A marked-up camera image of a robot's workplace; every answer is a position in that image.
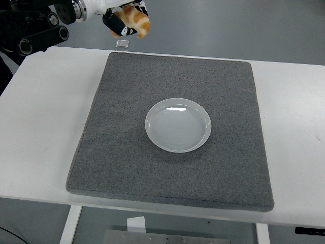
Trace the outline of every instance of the black cable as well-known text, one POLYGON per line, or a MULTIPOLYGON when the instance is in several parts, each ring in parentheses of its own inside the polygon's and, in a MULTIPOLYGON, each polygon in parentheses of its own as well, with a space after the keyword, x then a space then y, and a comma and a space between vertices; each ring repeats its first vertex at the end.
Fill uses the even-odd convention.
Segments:
POLYGON ((16 235, 16 234, 12 233, 11 231, 6 230, 5 228, 2 228, 1 226, 0 226, 0 229, 9 232, 10 234, 14 235, 15 237, 21 239, 24 243, 28 244, 28 243, 27 243, 23 238, 21 238, 20 236, 18 236, 18 235, 16 235))

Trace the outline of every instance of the white table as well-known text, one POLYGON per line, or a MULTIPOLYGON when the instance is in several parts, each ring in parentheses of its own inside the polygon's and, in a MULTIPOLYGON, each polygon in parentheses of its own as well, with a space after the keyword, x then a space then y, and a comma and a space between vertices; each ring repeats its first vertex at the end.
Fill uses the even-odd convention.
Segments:
POLYGON ((275 206, 222 210, 73 195, 65 184, 110 51, 51 47, 0 97, 0 197, 210 219, 325 227, 325 66, 249 61, 275 206))

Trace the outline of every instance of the metal plate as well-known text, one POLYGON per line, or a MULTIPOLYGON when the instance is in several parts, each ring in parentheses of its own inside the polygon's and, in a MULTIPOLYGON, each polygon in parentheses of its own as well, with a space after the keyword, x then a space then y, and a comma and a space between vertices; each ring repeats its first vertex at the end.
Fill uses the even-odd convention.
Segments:
POLYGON ((128 48, 129 41, 128 40, 118 40, 116 42, 116 48, 128 48))
POLYGON ((106 230, 103 244, 231 244, 230 240, 106 230))

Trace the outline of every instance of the black device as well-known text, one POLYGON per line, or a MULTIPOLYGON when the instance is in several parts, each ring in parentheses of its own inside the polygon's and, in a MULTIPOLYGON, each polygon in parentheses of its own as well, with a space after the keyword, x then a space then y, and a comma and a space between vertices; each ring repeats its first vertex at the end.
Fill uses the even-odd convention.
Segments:
MULTIPOLYGON (((76 20, 85 21, 92 14, 89 9, 93 9, 96 4, 94 0, 10 0, 12 9, 0 10, 0 52, 27 56, 46 51, 48 47, 69 38, 68 29, 59 25, 59 20, 65 25, 76 20), (54 5, 56 13, 49 8, 51 5, 54 5)), ((108 5, 110 8, 104 8, 106 14, 103 13, 103 23, 120 36, 132 35, 136 31, 126 27, 112 13, 111 7, 128 4, 133 4, 148 15, 142 0, 111 1, 108 5)))

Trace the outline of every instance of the white paper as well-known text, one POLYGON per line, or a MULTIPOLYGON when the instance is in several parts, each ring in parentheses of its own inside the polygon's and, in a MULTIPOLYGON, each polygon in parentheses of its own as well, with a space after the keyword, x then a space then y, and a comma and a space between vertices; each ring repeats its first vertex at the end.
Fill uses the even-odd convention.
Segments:
POLYGON ((146 233, 144 216, 127 219, 127 231, 146 233))

